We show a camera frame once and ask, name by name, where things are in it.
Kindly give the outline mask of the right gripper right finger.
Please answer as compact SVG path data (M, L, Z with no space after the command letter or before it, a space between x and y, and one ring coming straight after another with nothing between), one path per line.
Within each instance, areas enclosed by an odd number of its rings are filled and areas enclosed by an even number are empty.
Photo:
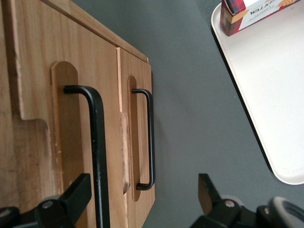
M231 199L223 199L208 174L199 174L198 198L203 210L193 228L231 228L240 219L241 207Z

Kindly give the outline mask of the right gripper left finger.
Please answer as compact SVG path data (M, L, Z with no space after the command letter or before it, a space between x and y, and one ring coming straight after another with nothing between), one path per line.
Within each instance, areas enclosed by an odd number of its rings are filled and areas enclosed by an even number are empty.
M82 173L58 199L35 209L39 228L74 228L92 197L90 174Z

